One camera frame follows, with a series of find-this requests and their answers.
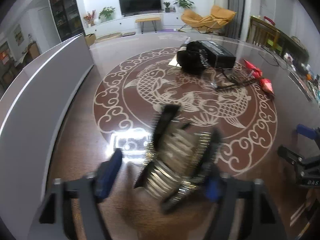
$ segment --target tv stand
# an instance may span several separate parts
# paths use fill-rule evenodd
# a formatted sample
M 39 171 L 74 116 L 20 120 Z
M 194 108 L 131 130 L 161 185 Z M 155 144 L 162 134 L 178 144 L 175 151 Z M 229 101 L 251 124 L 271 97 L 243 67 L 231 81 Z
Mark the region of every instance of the tv stand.
M 126 14 L 126 17 L 121 17 L 119 15 L 119 18 L 109 20 L 94 26 L 91 26 L 89 28 L 86 28 L 85 34 L 91 34 L 94 33 L 96 37 L 101 37 L 103 35 L 111 34 L 111 33 L 128 33 L 128 32 L 136 32 L 137 34 L 142 33 L 140 22 L 135 22 L 138 19 L 141 18 L 160 18 L 160 20 L 156 20 L 152 26 L 151 22 L 148 24 L 144 24 L 143 33 L 147 31 L 158 31 L 162 29 L 179 29 L 184 25 L 184 22 L 181 20 L 181 13 L 164 13 L 164 12 L 155 12 L 155 13 L 148 13 L 143 15 L 132 15 L 128 16 Z

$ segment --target white vase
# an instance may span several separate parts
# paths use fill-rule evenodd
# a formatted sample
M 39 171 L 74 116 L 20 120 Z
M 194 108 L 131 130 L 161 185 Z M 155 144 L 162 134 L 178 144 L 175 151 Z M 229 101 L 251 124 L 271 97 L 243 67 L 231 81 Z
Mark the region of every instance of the white vase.
M 95 25 L 98 25 L 101 23 L 101 20 L 99 18 L 95 18 L 93 22 Z

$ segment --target wooden stool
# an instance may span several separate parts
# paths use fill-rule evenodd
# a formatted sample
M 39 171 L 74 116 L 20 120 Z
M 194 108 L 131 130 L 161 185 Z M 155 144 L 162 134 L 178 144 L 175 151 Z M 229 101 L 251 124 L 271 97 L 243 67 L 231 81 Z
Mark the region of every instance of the wooden stool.
M 161 21 L 161 18 L 160 17 L 153 17 L 153 18 L 136 19 L 136 23 L 140 23 L 141 34 L 143 34 L 144 22 L 152 22 L 153 28 L 155 29 L 155 32 L 157 32 L 156 21 Z

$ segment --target white door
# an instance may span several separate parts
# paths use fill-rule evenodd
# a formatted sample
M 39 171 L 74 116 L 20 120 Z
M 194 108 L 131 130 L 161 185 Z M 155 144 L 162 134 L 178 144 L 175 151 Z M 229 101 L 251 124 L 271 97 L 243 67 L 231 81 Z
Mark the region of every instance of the white door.
M 50 48 L 60 43 L 49 7 L 38 11 L 39 20 Z

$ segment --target gray panel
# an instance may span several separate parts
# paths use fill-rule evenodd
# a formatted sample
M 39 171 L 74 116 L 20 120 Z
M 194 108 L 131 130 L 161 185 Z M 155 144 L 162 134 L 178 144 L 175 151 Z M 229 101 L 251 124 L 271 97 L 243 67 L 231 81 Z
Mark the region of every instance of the gray panel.
M 84 37 L 71 40 L 27 83 L 0 130 L 0 217 L 17 240 L 27 238 L 61 122 L 92 66 Z
M 5 91 L 3 97 L 0 100 L 0 127 L 8 110 L 10 109 L 10 106 L 12 105 L 21 89 L 28 82 L 28 80 L 42 66 L 42 64 L 44 64 L 53 54 L 55 54 L 59 49 L 66 45 L 70 40 L 66 40 L 58 44 L 57 46 L 51 48 L 49 51 L 35 58 L 28 65 L 26 65 L 19 73 L 19 75 L 14 79 L 14 81 Z

